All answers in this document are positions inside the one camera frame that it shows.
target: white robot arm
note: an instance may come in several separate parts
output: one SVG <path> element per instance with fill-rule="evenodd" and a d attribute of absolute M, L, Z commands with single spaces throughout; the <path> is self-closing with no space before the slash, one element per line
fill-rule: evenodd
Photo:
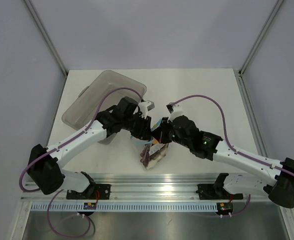
<path fill-rule="evenodd" d="M 149 141 L 155 138 L 163 144 L 175 142 L 187 147 L 199 158 L 229 164 L 253 175 L 220 174 L 212 189 L 205 192 L 207 196 L 213 196 L 212 199 L 228 199 L 235 194 L 254 194 L 269 196 L 273 202 L 286 208 L 294 207 L 294 177 L 281 171 L 285 168 L 294 173 L 294 160 L 265 158 L 230 146 L 220 136 L 199 131 L 194 122 L 183 115 L 180 106 L 167 107 L 170 116 L 162 118 L 160 125 L 151 132 L 151 118 L 147 113 L 154 108 L 153 102 L 143 101 L 138 104 L 133 99 L 124 97 L 117 106 L 100 112 L 95 121 L 65 140 L 47 148 L 35 146 L 29 164 L 36 160 L 37 163 L 32 164 L 27 173 L 44 194 L 67 189 L 79 193 L 79 199 L 89 199 L 95 191 L 94 180 L 84 172 L 70 172 L 63 170 L 63 167 L 90 145 L 125 129 L 138 139 Z M 44 154 L 47 155 L 39 160 L 39 156 Z"/>

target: white wall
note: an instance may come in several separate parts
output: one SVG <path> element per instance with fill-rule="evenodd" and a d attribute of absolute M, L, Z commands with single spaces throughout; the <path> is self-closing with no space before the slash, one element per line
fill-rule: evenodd
<path fill-rule="evenodd" d="M 284 3 L 245 77 L 271 156 L 294 159 L 294 0 Z"/>
<path fill-rule="evenodd" d="M 8 237 L 30 149 L 45 143 L 63 77 L 20 0 L 0 0 L 0 240 Z"/>
<path fill-rule="evenodd" d="M 68 69 L 239 69 L 276 0 L 32 2 Z"/>

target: purple cable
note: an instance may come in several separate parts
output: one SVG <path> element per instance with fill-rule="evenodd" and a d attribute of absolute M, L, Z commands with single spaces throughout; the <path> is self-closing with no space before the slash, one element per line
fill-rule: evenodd
<path fill-rule="evenodd" d="M 249 194 L 249 196 L 248 196 L 248 200 L 247 200 L 246 206 L 240 212 L 237 212 L 235 214 L 232 214 L 232 216 L 233 217 L 236 217 L 236 216 L 239 216 L 241 214 L 244 214 L 248 210 L 248 207 L 249 207 L 250 203 L 251 203 L 251 194 Z"/>
<path fill-rule="evenodd" d="M 116 92 L 116 91 L 118 91 L 118 90 L 129 90 L 129 91 L 132 91 L 132 92 L 136 93 L 136 94 L 140 97 L 141 100 L 143 100 L 143 98 L 142 98 L 142 96 L 141 96 L 141 94 L 140 94 L 139 92 L 137 92 L 135 89 L 132 89 L 132 88 L 129 88 L 129 87 L 119 87 L 119 88 L 116 88 L 116 89 L 110 91 L 110 92 L 107 93 L 107 94 L 102 98 L 102 100 L 100 101 L 100 103 L 99 103 L 99 105 L 98 105 L 98 108 L 97 108 L 97 110 L 96 110 L 96 112 L 95 112 L 95 114 L 94 114 L 92 120 L 90 121 L 89 125 L 85 128 L 85 131 L 87 131 L 87 130 L 91 127 L 91 125 L 93 124 L 93 122 L 95 121 L 95 119 L 96 119 L 96 117 L 97 117 L 97 114 L 98 114 L 98 112 L 99 112 L 99 110 L 100 110 L 100 108 L 101 108 L 103 102 L 106 100 L 106 98 L 107 98 L 110 94 L 112 94 L 112 93 L 114 93 L 114 92 Z M 29 170 L 29 169 L 30 169 L 30 168 L 31 168 L 36 162 L 38 162 L 39 160 L 41 160 L 41 159 L 44 158 L 45 156 L 48 156 L 49 154 L 52 154 L 52 153 L 54 153 L 55 151 L 59 150 L 60 148 L 66 146 L 67 144 L 71 143 L 72 141 L 76 140 L 78 137 L 80 137 L 81 135 L 83 135 L 83 134 L 85 133 L 85 131 L 82 131 L 82 132 L 78 133 L 76 136 L 74 136 L 74 137 L 72 137 L 71 139 L 69 139 L 68 141 L 62 143 L 61 145 L 58 146 L 58 149 L 54 148 L 54 149 L 50 150 L 49 152 L 46 152 L 45 154 L 43 154 L 43 155 L 37 157 L 34 161 L 32 161 L 32 162 L 31 162 L 31 163 L 30 163 L 30 164 L 29 164 L 29 165 L 28 165 L 28 166 L 22 171 L 22 173 L 21 173 L 21 175 L 20 175 L 20 177 L 19 177 L 19 187 L 20 187 L 20 189 L 21 189 L 23 192 L 26 192 L 26 193 L 33 193 L 33 192 L 38 191 L 39 188 L 28 190 L 28 189 L 26 189 L 26 188 L 22 185 L 22 179 L 23 179 L 23 176 L 25 175 L 25 173 L 26 173 L 26 172 L 27 172 L 27 171 L 28 171 L 28 170 Z"/>
<path fill-rule="evenodd" d="M 88 228 L 87 228 L 87 230 L 86 230 L 83 234 L 78 235 L 78 236 L 68 236 L 68 235 L 64 235 L 64 234 L 62 234 L 62 233 L 59 233 L 59 232 L 53 227 L 53 225 L 51 224 L 50 217 L 49 217 L 49 209 L 50 209 L 50 207 L 51 207 L 51 204 L 52 204 L 53 200 L 54 200 L 54 199 L 57 197 L 57 195 L 58 195 L 59 193 L 61 193 L 62 191 L 63 191 L 63 189 L 62 189 L 62 190 L 59 190 L 59 191 L 53 196 L 53 198 L 52 198 L 52 199 L 50 200 L 50 202 L 49 202 L 49 205 L 48 205 L 48 207 L 47 207 L 47 221 L 48 221 L 48 225 L 49 225 L 50 229 L 51 229 L 56 235 L 61 236 L 61 237 L 63 237 L 63 238 L 67 238 L 67 239 L 80 239 L 80 238 L 83 238 L 83 237 L 86 236 L 87 233 L 89 232 L 91 224 L 94 226 L 94 223 L 93 223 L 92 219 L 89 218 L 89 217 L 86 216 L 86 215 L 84 215 L 84 217 L 88 220 Z"/>
<path fill-rule="evenodd" d="M 55 226 L 53 226 L 54 228 L 56 228 L 57 226 L 61 225 L 64 221 L 68 220 L 68 219 L 71 219 L 71 218 L 74 218 L 74 217 L 79 217 L 78 214 L 72 214 L 72 215 L 69 215 L 69 216 L 66 216 L 65 218 L 63 218 L 61 221 L 59 221 Z M 92 236 L 96 233 L 96 226 L 95 224 L 93 223 L 92 219 L 91 220 L 91 224 L 93 226 L 93 233 L 92 233 Z M 51 228 L 49 228 L 48 230 L 45 230 L 45 231 L 42 231 L 39 229 L 39 227 L 37 227 L 37 230 L 40 231 L 42 234 L 45 234 L 49 231 L 52 231 Z"/>
<path fill-rule="evenodd" d="M 236 152 L 237 150 L 232 146 L 232 144 L 230 143 L 230 141 L 228 139 L 225 114 L 223 113 L 223 110 L 222 110 L 221 106 L 214 99 L 212 99 L 211 97 L 208 97 L 208 96 L 204 96 L 204 95 L 190 95 L 190 96 L 184 97 L 184 98 L 182 98 L 182 99 L 180 99 L 180 100 L 178 100 L 176 102 L 170 103 L 170 104 L 171 105 L 176 105 L 176 104 L 178 104 L 178 103 L 180 103 L 180 102 L 182 102 L 182 101 L 184 101 L 186 99 L 190 99 L 190 98 L 204 98 L 204 99 L 208 99 L 211 102 L 213 102 L 219 108 L 220 113 L 221 113 L 221 116 L 222 116 L 223 131 L 224 131 L 226 142 L 227 142 L 229 148 L 232 151 Z M 243 152 L 240 152 L 239 151 L 238 154 L 241 155 L 241 156 L 244 156 L 244 157 L 246 157 L 248 159 L 251 159 L 251 160 L 253 160 L 253 161 L 257 162 L 257 163 L 263 164 L 263 165 L 268 166 L 268 167 L 272 167 L 272 165 L 270 163 L 267 163 L 267 162 L 261 161 L 259 159 L 256 159 L 255 157 L 252 157 L 250 155 L 247 155 L 247 154 L 245 154 Z M 278 167 L 278 166 L 275 166 L 275 169 L 280 170 L 280 171 L 283 171 L 284 173 L 287 173 L 287 174 L 289 174 L 289 175 L 291 175 L 291 176 L 294 177 L 294 173 L 293 172 L 290 172 L 290 171 L 288 171 L 286 169 L 283 169 L 283 168 Z"/>

